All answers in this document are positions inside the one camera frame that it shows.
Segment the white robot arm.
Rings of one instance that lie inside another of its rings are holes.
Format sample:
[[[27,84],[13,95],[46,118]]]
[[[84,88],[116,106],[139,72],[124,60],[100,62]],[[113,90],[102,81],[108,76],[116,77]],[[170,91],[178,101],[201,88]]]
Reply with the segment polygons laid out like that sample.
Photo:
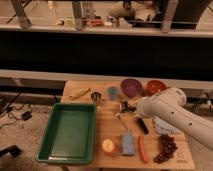
[[[140,116],[159,117],[213,150],[213,122],[184,109],[186,101],[185,93],[172,87],[140,98],[137,110]]]

